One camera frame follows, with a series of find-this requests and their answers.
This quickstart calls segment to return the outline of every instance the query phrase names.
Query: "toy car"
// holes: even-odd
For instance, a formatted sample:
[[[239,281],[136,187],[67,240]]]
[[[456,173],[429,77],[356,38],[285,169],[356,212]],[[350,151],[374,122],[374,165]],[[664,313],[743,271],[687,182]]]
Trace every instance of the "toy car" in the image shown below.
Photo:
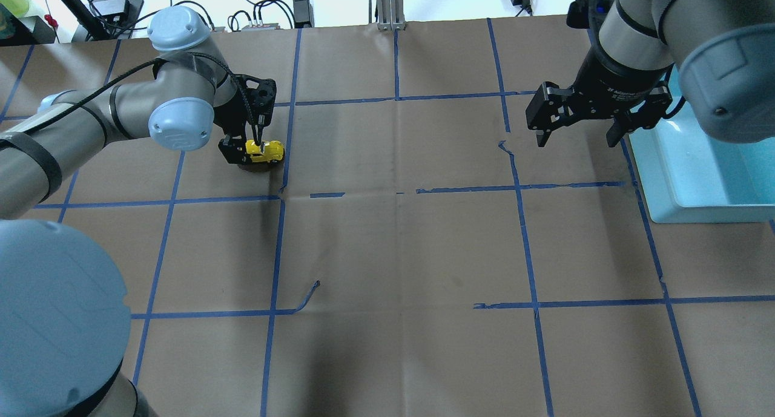
[[[252,163],[279,163],[285,158],[285,147],[277,140],[261,142],[260,146],[254,140],[247,140],[245,152]]]

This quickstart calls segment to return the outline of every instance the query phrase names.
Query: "wire bundle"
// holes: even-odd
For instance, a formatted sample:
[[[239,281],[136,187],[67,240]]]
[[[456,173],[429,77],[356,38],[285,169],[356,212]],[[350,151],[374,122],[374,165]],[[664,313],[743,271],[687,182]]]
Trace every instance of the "wire bundle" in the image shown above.
[[[518,17],[519,17],[521,14],[523,14],[525,11],[526,11],[526,12],[528,12],[528,15],[531,15],[531,16],[532,16],[532,6],[531,6],[531,4],[530,4],[530,2],[531,2],[531,1],[532,1],[532,0],[527,0],[527,1],[523,0],[523,3],[522,3],[522,4],[521,4],[521,6],[519,7],[519,12],[518,12],[518,13],[517,13],[517,15],[515,16],[516,18],[518,18]]]
[[[139,29],[147,29],[147,26],[138,27],[137,24],[140,21],[143,21],[144,19],[152,17],[153,15],[157,14],[160,11],[160,10],[152,11],[152,12],[146,14],[146,15],[143,15],[143,16],[139,17],[135,21],[128,23],[128,25],[126,25],[126,26],[121,26],[121,25],[116,25],[113,22],[109,22],[102,15],[100,15],[99,10],[94,5],[94,0],[86,0],[86,2],[89,4],[89,9],[91,9],[91,13],[93,13],[94,16],[97,17],[97,19],[100,20],[100,22],[103,23],[103,25],[106,28],[110,28],[110,30],[108,31],[108,34],[110,34],[112,39],[117,39],[119,36],[121,36],[121,34],[124,34],[127,31],[135,31],[135,30],[139,30]],[[179,5],[179,4],[194,4],[194,5],[199,6],[199,8],[201,8],[202,11],[205,12],[205,16],[207,16],[207,21],[206,21],[205,18],[202,17],[202,15],[199,15],[202,18],[202,22],[208,24],[210,26],[210,29],[212,29],[212,30],[216,29],[216,26],[213,23],[213,19],[210,18],[210,14],[207,12],[207,10],[201,4],[199,4],[196,1],[189,1],[189,0],[180,1],[177,4],[173,4],[173,1],[170,0],[170,7],[172,7],[173,5]]]
[[[296,17],[293,14],[293,8],[291,8],[291,6],[288,5],[287,2],[283,0],[261,0],[257,2],[250,1],[250,0],[245,0],[245,1],[248,1],[250,4],[252,4],[252,20],[250,19],[250,15],[248,14],[247,11],[240,10],[236,12],[235,14],[228,17],[226,20],[227,25],[229,25],[229,28],[232,31],[240,31],[239,21],[236,20],[237,15],[244,13],[251,23],[263,22],[263,15],[261,11],[264,7],[272,4],[275,4],[276,6],[278,6],[282,10],[283,14],[285,15],[285,18],[288,18],[288,28],[294,28],[294,22],[296,20]]]

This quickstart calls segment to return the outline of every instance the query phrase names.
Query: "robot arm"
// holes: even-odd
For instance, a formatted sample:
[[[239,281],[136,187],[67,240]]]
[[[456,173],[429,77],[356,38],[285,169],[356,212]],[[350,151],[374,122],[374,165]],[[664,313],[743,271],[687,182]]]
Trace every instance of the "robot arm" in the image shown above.
[[[219,148],[229,163],[263,161],[260,135],[271,122],[274,81],[230,72],[191,9],[163,10],[149,34],[160,56],[141,66],[153,65],[155,80],[120,84],[125,74],[97,91],[51,95],[35,116],[0,133],[0,218],[19,217],[44,201],[64,178],[119,140],[151,136],[169,149],[199,149],[215,122],[224,130]],[[250,81],[258,87],[248,88]],[[254,133],[250,140],[246,122]]]
[[[673,64],[709,136],[775,136],[775,0],[576,0],[568,25],[589,28],[592,47],[570,88],[545,82],[527,108],[539,146],[583,119],[614,119],[609,146],[653,128],[672,102],[661,78]]]

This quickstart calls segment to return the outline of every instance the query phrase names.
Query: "blue tape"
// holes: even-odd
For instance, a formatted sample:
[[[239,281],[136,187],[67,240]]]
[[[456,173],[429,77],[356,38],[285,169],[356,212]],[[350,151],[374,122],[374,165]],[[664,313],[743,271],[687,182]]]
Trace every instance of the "blue tape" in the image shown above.
[[[274,251],[274,273],[272,276],[272,299],[269,309],[272,314],[269,316],[269,327],[266,330],[266,350],[263,354],[263,384],[261,387],[261,410],[260,414],[266,416],[266,401],[269,395],[269,368],[272,360],[272,343],[274,342],[274,321],[277,310],[277,288],[280,285],[280,264],[282,263],[283,251],[283,233],[285,233],[285,201],[280,199],[280,219],[277,222],[277,244]]]
[[[84,204],[63,204],[67,208],[118,208],[118,207],[144,207],[147,205],[169,205],[170,201],[130,201],[130,202],[91,202]]]
[[[211,312],[153,312],[145,318],[213,318],[213,317],[261,317],[271,315],[271,310],[212,310]]]
[[[316,199],[316,197],[343,197],[344,192],[337,191],[334,193],[310,193],[309,196],[312,197],[312,199]]]
[[[285,163],[283,163],[283,183],[280,193],[288,187],[288,171],[291,168],[291,141],[293,140],[293,118],[296,112],[296,84],[298,83],[298,58],[302,47],[302,31],[296,30],[296,52],[293,58],[293,78],[291,80],[291,109],[288,111],[288,135],[285,137]]]
[[[730,302],[772,302],[775,295],[705,296],[699,298],[670,298],[673,304],[714,304]]]
[[[261,384],[261,417],[266,417],[266,404],[269,400],[269,368],[271,368],[274,321],[276,318],[274,315],[269,316],[269,328],[266,331],[266,348],[263,354],[263,383]]]
[[[460,192],[470,192],[470,191],[511,191],[515,190],[516,188],[513,185],[492,185],[492,186],[482,186],[482,187],[453,187],[453,188],[432,188],[430,190],[426,190],[424,188],[418,188],[417,194],[428,194],[428,193],[460,193]]]
[[[304,309],[307,304],[309,303],[310,299],[312,298],[312,295],[315,293],[315,290],[320,287],[320,281],[315,281],[312,283],[312,287],[309,288],[309,291],[307,292],[307,296],[304,296],[304,300],[301,304],[298,305],[295,309],[280,309],[276,310],[277,315],[294,315],[300,310]]]
[[[473,304],[473,309],[532,309],[532,302],[501,302],[498,304]]]
[[[302,31],[296,32],[296,51],[293,60],[293,80],[291,81],[291,110],[288,113],[288,138],[285,141],[285,172],[283,172],[283,183],[280,192],[288,185],[288,171],[290,169],[291,139],[293,138],[293,119],[296,106],[296,86],[298,83],[298,59],[302,47]],[[285,201],[280,199],[280,218],[277,224],[277,245],[274,252],[274,274],[272,276],[272,299],[269,309],[277,310],[277,288],[280,284],[280,257],[282,257],[283,233],[285,233]],[[269,316],[269,327],[266,329],[266,349],[263,354],[263,384],[261,385],[261,417],[266,417],[266,401],[269,396],[269,368],[272,360],[272,343],[274,342],[274,321],[276,315]]]
[[[465,97],[495,97],[501,96],[500,92],[465,93],[465,94],[428,94],[420,96],[402,96],[397,100],[430,100],[430,99],[461,99]]]
[[[395,100],[399,100],[398,92],[398,30],[393,30],[393,72],[395,72]]]
[[[661,306],[664,299],[608,299],[602,301],[553,301],[541,302],[541,307],[622,307]]]
[[[599,182],[599,183],[534,183],[533,185],[521,185],[521,190],[543,189],[543,188],[591,188],[591,187],[624,187],[626,182]]]
[[[127,202],[83,202],[78,204],[38,204],[34,208],[120,208],[146,207],[153,205],[174,204],[211,204],[215,202],[263,202],[279,201],[277,194],[264,196],[231,196],[231,197],[194,197],[193,199],[175,199],[174,201],[127,201]]]
[[[498,142],[498,147],[509,155],[512,164],[512,176],[514,185],[518,186],[519,174],[515,162],[514,153],[506,149],[505,140]],[[538,357],[541,365],[541,378],[543,380],[543,394],[546,399],[546,413],[549,417],[554,417],[554,405],[552,403],[552,390],[549,383],[549,368],[546,367],[546,349],[543,346],[543,329],[541,328],[541,318],[539,315],[538,291],[535,288],[535,274],[533,273],[532,254],[530,253],[530,241],[528,238],[528,229],[525,220],[525,208],[523,207],[523,192],[519,188],[514,189],[517,196],[517,210],[519,213],[519,226],[523,236],[523,248],[525,249],[525,263],[528,269],[528,282],[530,284],[530,300],[532,303],[533,317],[535,323],[535,339],[538,345]]]
[[[341,105],[341,103],[369,103],[382,102],[383,100],[394,100],[393,97],[366,97],[363,99],[333,99],[333,100],[300,100],[296,103],[297,107],[302,105]]]
[[[506,123],[506,132],[512,132],[511,122],[509,122],[509,108],[506,106],[506,95],[503,88],[503,73],[501,72],[501,59],[498,56],[498,44],[495,42],[495,31],[492,29],[492,19],[487,18],[487,29],[490,31],[490,43],[492,43],[492,54],[495,58],[495,71],[498,73],[498,88],[501,92],[501,110],[503,110],[503,121]]]
[[[678,359],[681,361],[681,368],[684,371],[684,379],[686,380],[687,389],[689,390],[689,399],[691,405],[694,408],[695,417],[701,417],[702,411],[700,410],[700,402],[697,399],[697,393],[694,390],[694,381],[692,381],[691,373],[689,371],[689,362],[686,359],[686,353],[684,353],[684,344],[681,340],[681,333],[678,331],[678,322],[673,312],[673,305],[670,301],[670,293],[667,290],[667,284],[664,282],[664,275],[662,274],[662,263],[659,261],[659,254],[656,252],[656,243],[654,243],[653,234],[651,234],[651,224],[648,223],[648,216],[645,212],[645,205],[643,204],[643,197],[638,187],[638,178],[635,174],[635,167],[632,166],[632,158],[630,157],[627,143],[624,140],[619,141],[622,147],[622,152],[627,160],[627,167],[629,169],[630,180],[632,186],[635,189],[636,197],[638,199],[638,208],[640,209],[640,217],[643,221],[643,229],[645,229],[645,235],[648,238],[648,247],[651,249],[651,257],[654,260],[654,268],[656,268],[656,275],[659,278],[659,285],[662,286],[662,294],[665,298],[665,307],[667,309],[667,317],[670,319],[670,329],[673,331],[673,339],[676,342],[676,350],[678,350]]]
[[[148,326],[150,325],[150,316],[153,312],[153,302],[156,299],[156,290],[159,285],[159,275],[161,274],[161,265],[164,261],[164,251],[167,249],[167,237],[170,234],[170,226],[172,224],[172,213],[175,208],[175,197],[177,197],[177,187],[180,185],[180,174],[183,173],[183,160],[185,160],[186,152],[180,153],[180,158],[177,161],[177,172],[175,172],[175,182],[172,184],[172,195],[169,200],[167,208],[167,220],[164,222],[164,232],[161,235],[161,244],[159,246],[159,256],[156,261],[156,270],[153,271],[153,281],[150,285],[150,295],[148,296],[148,306],[146,308],[146,318],[143,322],[143,334],[140,336],[140,345],[137,351],[137,362],[135,364],[135,373],[132,376],[133,384],[137,384],[140,377],[140,370],[143,367],[143,356],[145,354],[145,344],[148,339]]]
[[[30,45],[30,48],[27,50],[27,56],[24,58],[22,68],[19,69],[19,75],[16,75],[16,81],[13,83],[11,93],[8,94],[8,100],[6,100],[2,111],[0,111],[0,120],[5,120],[5,115],[8,114],[8,109],[11,108],[11,102],[13,102],[13,97],[16,95],[16,91],[19,89],[19,84],[22,82],[22,75],[24,75],[24,71],[27,69],[27,64],[30,63],[30,57],[33,55],[34,48],[35,45]]]
[[[113,74],[113,67],[116,66],[116,58],[119,56],[119,49],[121,48],[121,41],[116,40],[116,48],[113,48],[113,57],[110,59],[110,64],[108,65],[108,72],[105,73],[105,80],[102,81],[103,85],[107,84],[108,81],[110,81],[110,76]],[[73,190],[75,189],[75,182],[78,180],[78,169],[73,172],[72,178],[70,178],[70,185],[67,187],[67,194],[64,196],[64,201],[62,203],[62,211],[59,213],[59,219],[57,222],[62,223],[64,221],[64,213],[67,212],[67,208],[70,204],[70,199],[73,196]]]
[[[175,204],[210,204],[213,202],[263,202],[278,201],[277,194],[261,196],[232,196],[232,197],[194,197],[193,199],[175,199]]]
[[[110,66],[108,66],[108,73],[105,75],[105,81],[102,85],[107,84],[110,81],[110,76],[113,75],[113,67],[116,66],[116,59],[119,58],[119,50],[121,48],[121,40],[116,40],[116,48],[113,50],[113,58],[110,59]]]
[[[67,211],[67,205],[70,204],[70,197],[73,196],[73,189],[75,188],[75,181],[78,179],[78,171],[73,172],[73,177],[70,178],[70,185],[67,186],[67,194],[64,196],[64,202],[62,204],[62,211],[59,213],[58,223],[64,221],[64,213]]]

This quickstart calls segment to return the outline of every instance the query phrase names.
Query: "blue tape grid line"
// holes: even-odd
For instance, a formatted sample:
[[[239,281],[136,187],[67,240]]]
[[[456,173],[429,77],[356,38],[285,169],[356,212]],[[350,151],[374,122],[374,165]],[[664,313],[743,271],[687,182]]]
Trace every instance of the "blue tape grid line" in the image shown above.
[[[398,30],[393,30],[393,72],[395,73],[395,100],[399,100],[401,94],[398,81]]]
[[[268,317],[270,315],[294,315],[304,309],[315,290],[320,287],[320,281],[315,281],[304,296],[302,303],[295,309],[255,309],[255,310],[195,310],[194,312],[152,312],[150,314],[132,314],[133,320],[145,318],[216,318],[216,317]]]
[[[670,298],[672,304],[725,304],[739,302],[775,302],[775,295],[756,296],[704,296],[698,298]],[[661,306],[661,299],[608,299],[601,301],[545,301],[539,307],[619,307],[619,306]],[[530,309],[532,302],[478,303],[473,309]]]
[[[697,399],[697,393],[694,390],[694,381],[692,381],[691,373],[689,371],[689,362],[686,359],[686,353],[684,352],[684,344],[681,341],[681,333],[678,331],[678,323],[676,322],[675,313],[673,312],[673,304],[670,301],[670,291],[667,289],[667,284],[664,282],[664,274],[662,273],[662,263],[659,262],[659,254],[656,252],[656,243],[654,243],[653,234],[651,234],[651,224],[648,222],[648,215],[645,212],[645,205],[643,204],[643,197],[638,185],[638,178],[635,174],[634,166],[632,166],[632,158],[630,157],[627,143],[624,140],[619,141],[622,147],[622,153],[624,153],[627,160],[627,167],[629,169],[630,179],[632,181],[632,188],[635,189],[636,196],[638,198],[638,208],[640,209],[640,217],[643,221],[643,229],[648,238],[648,247],[651,248],[651,257],[654,260],[654,268],[656,268],[656,275],[659,278],[659,285],[662,286],[662,294],[664,295],[664,303],[667,309],[667,317],[670,320],[670,328],[673,329],[673,339],[676,342],[676,350],[678,350],[678,358],[681,361],[681,368],[684,371],[684,379],[686,380],[687,389],[689,390],[689,399],[691,405],[694,408],[695,417],[701,417],[702,411],[700,409],[700,402]]]
[[[169,204],[211,204],[215,202],[262,202],[279,201],[276,194],[269,196],[230,196],[230,197],[194,197],[193,199],[174,199],[173,201],[129,201],[129,202],[85,202],[80,204],[39,204],[35,208],[119,208],[146,207]]]
[[[121,41],[116,40],[116,48],[113,48],[113,57],[110,59],[110,65],[108,66],[108,72],[105,73],[105,80],[102,81],[102,85],[105,85],[110,81],[110,76],[113,75],[113,68],[116,66],[116,59],[119,57],[119,49],[121,48]],[[73,172],[72,178],[70,178],[70,185],[67,187],[67,194],[64,196],[64,202],[62,204],[62,210],[59,213],[57,222],[62,223],[64,221],[64,213],[67,212],[67,207],[70,204],[70,199],[73,196],[73,189],[75,189],[75,182],[78,180],[79,169]]]
[[[514,185],[521,185],[519,182],[519,174],[517,171],[517,165],[514,158],[514,153],[506,149],[504,143],[501,141],[498,147],[509,155],[509,161],[512,166],[512,176],[514,177]],[[546,365],[546,349],[543,345],[543,330],[541,328],[541,316],[539,312],[540,304],[538,300],[538,291],[535,287],[535,274],[533,273],[532,255],[530,253],[530,238],[528,236],[528,228],[525,219],[525,208],[523,207],[523,192],[521,188],[515,188],[514,192],[517,197],[517,210],[519,213],[519,228],[521,236],[523,237],[523,249],[525,249],[525,263],[528,270],[528,282],[530,284],[530,304],[533,310],[533,321],[535,323],[535,340],[538,346],[539,364],[541,366],[541,378],[543,380],[543,393],[546,400],[546,414],[549,417],[554,417],[554,406],[552,403],[552,390],[549,382],[549,368]]]
[[[161,235],[161,244],[159,246],[159,256],[156,261],[156,270],[153,271],[153,281],[150,285],[150,294],[148,295],[148,304],[146,307],[146,318],[143,322],[143,334],[140,336],[140,345],[137,351],[137,362],[135,364],[135,373],[132,376],[133,384],[137,384],[140,376],[140,370],[143,367],[143,356],[145,353],[146,340],[148,339],[148,327],[150,326],[150,314],[153,312],[153,302],[156,300],[156,291],[159,285],[159,276],[161,275],[161,265],[164,261],[164,252],[167,249],[167,238],[170,234],[170,226],[172,224],[172,213],[175,208],[175,197],[177,196],[177,187],[180,185],[180,174],[183,172],[183,161],[185,160],[186,152],[180,153],[180,158],[177,160],[177,171],[175,172],[175,181],[172,184],[172,194],[170,198],[170,204],[167,205],[167,219],[164,222],[164,232]]]
[[[193,312],[152,312],[133,313],[133,320],[145,318],[215,318],[215,317],[269,317],[274,315],[294,315],[307,306],[320,281],[316,281],[305,296],[304,301],[295,309],[259,309],[259,310],[194,310]],[[775,295],[754,296],[704,296],[697,298],[670,298],[673,304],[730,304],[750,302],[775,302]],[[664,299],[604,299],[599,301],[539,301],[539,307],[621,307],[621,306],[661,306]],[[499,302],[495,304],[477,303],[473,309],[532,309],[532,302]]]
[[[8,100],[6,100],[2,111],[0,111],[0,122],[5,120],[5,115],[8,114],[8,109],[11,108],[11,102],[13,102],[13,97],[16,94],[16,91],[19,89],[19,84],[22,83],[22,75],[24,75],[24,71],[27,69],[27,64],[30,63],[30,58],[33,56],[34,48],[35,45],[30,45],[30,48],[27,50],[27,56],[24,58],[24,63],[22,63],[21,69],[19,69],[19,75],[16,75],[16,81],[13,83],[11,93],[8,94]]]
[[[520,185],[518,190],[547,189],[547,188],[603,188],[624,187],[626,182],[598,182],[598,183],[539,183],[539,185]],[[477,187],[451,187],[451,188],[418,188],[417,194],[428,193],[461,193],[471,191],[512,191],[517,190],[513,185],[487,185]]]
[[[285,172],[283,173],[282,191],[288,185],[288,171],[291,167],[291,141],[293,139],[294,109],[296,106],[296,89],[298,84],[298,59],[302,49],[302,31],[296,30],[296,49],[293,60],[293,78],[291,81],[291,110],[288,114],[288,135],[285,140]],[[274,276],[272,277],[272,299],[269,309],[269,326],[266,330],[266,350],[263,354],[263,383],[261,386],[261,417],[266,417],[266,403],[269,398],[269,370],[271,370],[272,344],[274,343],[274,323],[277,318],[277,288],[280,284],[280,260],[282,260],[283,233],[285,232],[285,201],[280,199],[280,219],[277,224],[277,245],[274,252]]]
[[[312,199],[316,199],[316,197],[343,197],[344,192],[336,191],[333,193],[310,193],[309,196],[312,197]]]
[[[506,107],[506,95],[503,88],[503,73],[501,72],[501,59],[498,57],[498,44],[495,42],[495,31],[492,29],[492,19],[487,18],[487,29],[490,31],[490,42],[492,43],[492,55],[495,58],[495,71],[498,73],[498,89],[501,92],[501,109],[503,110],[503,121],[506,123],[506,132],[512,132],[512,126],[509,122],[509,109]]]

